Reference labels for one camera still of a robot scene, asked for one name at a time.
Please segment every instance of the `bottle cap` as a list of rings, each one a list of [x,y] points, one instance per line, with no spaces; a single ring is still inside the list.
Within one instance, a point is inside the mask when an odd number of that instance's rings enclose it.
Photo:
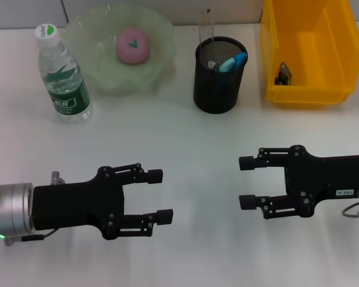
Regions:
[[[35,29],[37,46],[40,48],[54,47],[60,43],[60,34],[55,25],[41,24]]]

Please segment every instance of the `pen holder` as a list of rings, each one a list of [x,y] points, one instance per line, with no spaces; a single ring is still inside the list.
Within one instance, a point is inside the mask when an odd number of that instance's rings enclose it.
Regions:
[[[247,53],[245,46],[228,37],[214,37],[214,42],[209,38],[198,45],[193,92],[198,108],[210,114],[222,114],[234,108],[247,61],[230,72],[218,72],[209,68],[208,63],[213,60],[219,67],[242,52]]]

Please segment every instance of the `yellow plastic bin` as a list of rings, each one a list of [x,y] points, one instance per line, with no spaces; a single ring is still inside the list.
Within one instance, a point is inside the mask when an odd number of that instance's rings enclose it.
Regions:
[[[355,92],[359,30],[348,0],[264,0],[260,28],[266,99],[337,104]],[[285,62],[291,86],[276,86]]]

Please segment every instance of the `water bottle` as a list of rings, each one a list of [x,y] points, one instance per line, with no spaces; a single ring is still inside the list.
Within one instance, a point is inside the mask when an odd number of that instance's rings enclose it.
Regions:
[[[79,123],[92,114],[92,106],[80,66],[66,48],[59,31],[52,24],[35,29],[39,47],[38,67],[41,78],[60,118],[67,123]]]

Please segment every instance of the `glass bowl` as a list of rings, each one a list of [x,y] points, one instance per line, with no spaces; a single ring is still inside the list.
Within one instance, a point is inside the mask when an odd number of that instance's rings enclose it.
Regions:
[[[142,64],[124,64],[115,53],[117,36],[127,28],[140,28],[149,38],[150,57]],[[113,93],[149,87],[176,55],[172,23],[136,4],[88,10],[66,25],[62,38],[79,61],[86,81]]]

